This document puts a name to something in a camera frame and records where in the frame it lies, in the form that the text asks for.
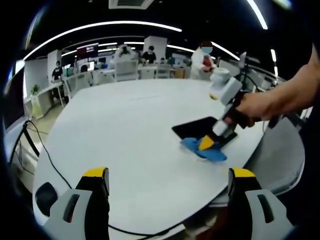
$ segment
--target potted plant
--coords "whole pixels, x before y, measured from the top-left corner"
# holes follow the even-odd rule
[[[36,95],[39,92],[40,86],[38,84],[33,85],[31,89],[31,95]]]

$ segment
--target blue cloth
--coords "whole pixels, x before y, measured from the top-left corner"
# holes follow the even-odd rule
[[[186,137],[182,139],[181,143],[201,158],[205,158],[213,162],[220,162],[227,159],[227,156],[221,152],[221,146],[218,142],[215,142],[212,147],[200,151],[199,145],[201,141],[202,139],[197,140],[194,137]]]

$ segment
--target white table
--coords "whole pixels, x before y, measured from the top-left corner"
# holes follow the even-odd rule
[[[156,71],[158,68],[158,66],[139,66],[138,67],[138,71]],[[100,69],[101,73],[104,74],[114,74],[115,73],[115,69]]]
[[[29,98],[27,98],[24,101],[24,105],[26,107],[28,114],[30,116],[32,115],[32,111],[33,111],[32,101],[36,101],[40,107],[41,114],[38,116],[35,116],[35,118],[40,119],[40,118],[44,117],[46,115],[46,113],[50,110],[50,108],[52,107],[51,96],[50,96],[49,91],[52,89],[55,89],[55,88],[58,89],[59,99],[60,99],[62,107],[64,108],[65,105],[64,105],[64,102],[61,98],[61,93],[60,93],[60,89],[59,89],[59,87],[62,84],[63,84],[62,82],[52,83],[50,86],[37,92],[36,95],[30,96]]]
[[[222,104],[209,97],[207,81],[154,79],[105,84],[83,89],[70,101],[45,146],[73,187],[88,169],[108,167],[109,224],[155,234],[211,202],[227,186],[228,168],[242,168],[261,140],[262,122],[245,130],[237,127],[238,137],[223,150],[226,161],[198,161],[171,129],[208,116],[219,118],[223,111]],[[33,183],[33,210],[41,225],[47,217],[41,214],[34,196],[45,182],[50,182],[59,196],[68,189],[42,151]]]

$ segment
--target white lab coat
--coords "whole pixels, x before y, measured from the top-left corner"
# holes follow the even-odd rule
[[[120,56],[120,54],[123,51],[123,47],[126,47],[128,54],[123,54]],[[115,51],[114,54],[114,62],[115,63],[122,63],[122,62],[126,62],[126,61],[131,61],[134,59],[136,53],[131,49],[131,47],[127,46],[126,44],[123,44],[121,46],[119,46],[119,49],[117,51]]]
[[[217,66],[212,61],[210,54],[204,53],[200,47],[198,47],[191,57],[191,72],[190,72],[190,79],[197,79],[197,80],[210,80],[211,72],[204,72],[202,70],[204,65],[204,57],[208,56],[211,62],[212,67],[216,68]]]

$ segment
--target light strip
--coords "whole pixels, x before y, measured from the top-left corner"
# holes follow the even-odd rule
[[[278,67],[274,66],[274,75],[278,77]]]
[[[264,30],[268,30],[268,26],[266,24],[266,21],[265,21],[264,17],[262,16],[262,14],[261,14],[257,4],[255,3],[255,1],[254,0],[246,0],[246,1],[250,4],[252,10],[254,11],[256,17],[258,18],[258,20],[260,22],[262,28]]]
[[[273,50],[273,49],[271,49],[271,55],[272,55],[272,60],[273,60],[274,62],[276,62],[276,61],[277,61],[276,51]]]
[[[229,50],[225,49],[224,47],[220,46],[219,44],[216,44],[215,42],[211,42],[213,46],[215,46],[216,48],[224,51],[225,53],[229,54],[231,57],[235,58],[236,60],[240,60],[240,57],[234,55],[232,52],[230,52]]]
[[[98,50],[98,53],[116,51],[117,49],[118,49],[118,48],[101,49],[101,50]]]
[[[180,46],[173,46],[173,45],[167,45],[168,48],[172,48],[172,49],[179,49],[179,50],[183,50],[186,52],[190,52],[190,53],[194,53],[194,50],[188,49],[188,48],[184,48],[184,47],[180,47]]]
[[[79,46],[77,47],[76,49],[83,49],[83,48],[86,48],[86,47],[90,47],[90,46],[95,46],[95,45],[98,45],[99,43],[96,42],[96,43],[92,43],[92,44],[88,44],[88,45],[84,45],[84,46]]]
[[[117,45],[117,42],[111,42],[111,43],[103,43],[103,44],[99,44],[98,47],[103,47],[103,46],[111,46],[111,45]]]
[[[62,54],[61,57],[64,57],[64,56],[69,55],[69,54],[74,54],[75,52],[77,52],[77,50],[68,51],[67,53]]]
[[[143,41],[125,41],[124,44],[145,44]]]
[[[33,49],[31,52],[29,52],[24,58],[23,60],[25,61],[27,58],[29,58],[32,54],[34,54],[36,51],[38,51],[40,48],[44,47],[45,45],[47,45],[48,43],[73,32],[82,30],[82,29],[87,29],[87,28],[92,28],[92,27],[97,27],[97,26],[105,26],[105,25],[116,25],[116,24],[138,24],[138,25],[148,25],[148,26],[153,26],[153,27],[159,27],[159,28],[163,28],[163,29],[169,29],[169,30],[173,30],[176,32],[182,32],[182,30],[180,28],[176,28],[173,26],[167,26],[167,25],[163,25],[163,24],[159,24],[159,23],[153,23],[153,22],[147,22],[147,21],[104,21],[104,22],[97,22],[97,23],[93,23],[93,24],[88,24],[88,25],[84,25],[84,26],[79,26],[76,28],[73,28],[71,30],[65,31],[63,33],[58,34],[57,36],[54,36],[52,38],[50,38],[49,40],[41,43],[39,46],[37,46],[35,49]]]

